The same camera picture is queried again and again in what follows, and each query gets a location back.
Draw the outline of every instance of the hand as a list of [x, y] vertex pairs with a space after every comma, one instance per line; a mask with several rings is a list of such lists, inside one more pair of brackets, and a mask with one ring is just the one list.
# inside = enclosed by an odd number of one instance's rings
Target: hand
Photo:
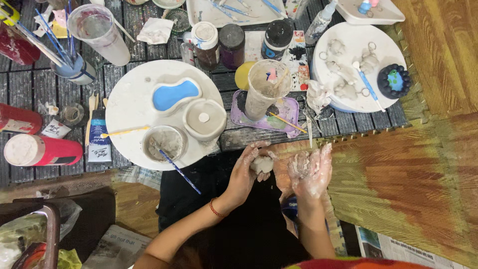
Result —
[[289, 158], [287, 172], [298, 200], [307, 204], [320, 204], [320, 199], [332, 177], [332, 144], [317, 149], [309, 155], [301, 152]]
[[269, 146], [270, 144], [269, 141], [258, 141], [249, 144], [234, 165], [228, 188], [219, 197], [228, 204], [230, 211], [246, 201], [257, 177], [256, 172], [250, 170], [250, 163], [259, 155], [260, 147]]

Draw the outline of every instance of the red cylindrical container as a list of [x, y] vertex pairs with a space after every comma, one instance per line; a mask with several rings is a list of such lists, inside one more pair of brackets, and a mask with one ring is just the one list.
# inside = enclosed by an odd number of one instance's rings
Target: red cylindrical container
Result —
[[3, 155], [15, 166], [72, 165], [83, 156], [83, 147], [76, 141], [19, 134], [6, 143]]
[[40, 114], [0, 103], [0, 133], [32, 135], [41, 127]]
[[21, 36], [15, 27], [0, 23], [0, 53], [27, 66], [40, 58], [40, 50]]

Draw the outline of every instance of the white round board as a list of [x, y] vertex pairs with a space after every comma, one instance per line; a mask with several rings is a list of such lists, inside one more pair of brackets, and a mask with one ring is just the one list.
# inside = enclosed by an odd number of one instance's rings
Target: white round board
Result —
[[[320, 59], [319, 54], [327, 51], [329, 42], [334, 39], [340, 40], [345, 45], [345, 53], [341, 56], [335, 56], [328, 51], [327, 61], [335, 61], [341, 67], [349, 68], [350, 73], [357, 80], [357, 83], [354, 84], [357, 92], [365, 88], [365, 83], [363, 83], [357, 70], [352, 67], [352, 63], [354, 61], [361, 61], [362, 54], [369, 51], [369, 42], [375, 43], [377, 49], [373, 52], [377, 55], [379, 64], [375, 67], [373, 73], [366, 75], [366, 78], [377, 94], [382, 107], [388, 108], [393, 105], [398, 99], [388, 99], [383, 96], [377, 85], [377, 76], [382, 68], [391, 64], [398, 64], [403, 66], [405, 70], [407, 69], [402, 52], [394, 41], [386, 33], [372, 25], [352, 25], [342, 22], [330, 27], [320, 37], [315, 46], [313, 76], [315, 79], [319, 78], [326, 89], [332, 91], [336, 85], [343, 84], [344, 80], [339, 75], [330, 72], [326, 66], [326, 61]], [[331, 105], [333, 107], [345, 112], [370, 113], [380, 111], [372, 96], [364, 97], [362, 94], [359, 94], [358, 98], [352, 101], [348, 98], [338, 98], [332, 93], [330, 98], [332, 99]]]
[[[179, 168], [183, 168], [199, 161], [207, 153], [203, 152], [199, 142], [190, 136], [184, 128], [182, 117], [187, 104], [178, 108], [169, 117], [159, 117], [152, 104], [152, 95], [156, 84], [176, 83], [184, 77], [192, 78], [201, 86], [203, 98], [213, 99], [224, 107], [214, 82], [196, 67], [175, 60], [147, 62], [124, 75], [109, 95], [106, 108], [108, 132], [114, 133], [144, 126], [175, 126], [187, 135], [188, 141], [186, 152], [174, 163]], [[113, 135], [110, 138], [119, 152], [132, 163], [152, 170], [174, 170], [171, 164], [161, 164], [146, 157], [141, 148], [145, 133], [145, 130], [141, 130], [123, 135]]]

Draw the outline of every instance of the forearm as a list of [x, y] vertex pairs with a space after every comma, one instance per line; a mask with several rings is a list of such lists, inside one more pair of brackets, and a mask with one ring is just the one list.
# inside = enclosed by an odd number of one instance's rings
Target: forearm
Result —
[[[229, 205], [223, 196], [213, 201], [213, 207], [220, 214], [229, 214], [235, 208]], [[134, 269], [162, 268], [160, 264], [169, 263], [187, 239], [206, 228], [216, 225], [222, 219], [211, 211], [209, 203], [204, 205], [159, 233], [145, 249], [143, 256], [138, 259]], [[152, 266], [154, 259], [151, 259], [151, 257], [157, 259], [158, 266]]]
[[307, 205], [297, 198], [299, 240], [316, 259], [334, 258], [335, 251], [325, 224], [325, 210], [320, 200], [317, 205]]

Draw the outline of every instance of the red string bracelet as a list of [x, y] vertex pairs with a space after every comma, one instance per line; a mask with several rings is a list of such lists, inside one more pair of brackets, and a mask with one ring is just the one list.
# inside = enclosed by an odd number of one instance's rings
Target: red string bracelet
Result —
[[214, 210], [214, 208], [212, 207], [212, 201], [214, 201], [214, 199], [215, 198], [212, 198], [211, 201], [209, 202], [209, 207], [211, 208], [212, 213], [214, 213], [216, 216], [221, 217], [221, 218], [225, 218], [225, 217], [229, 216], [229, 214], [228, 215], [222, 215], [222, 214], [219, 214], [216, 210]]

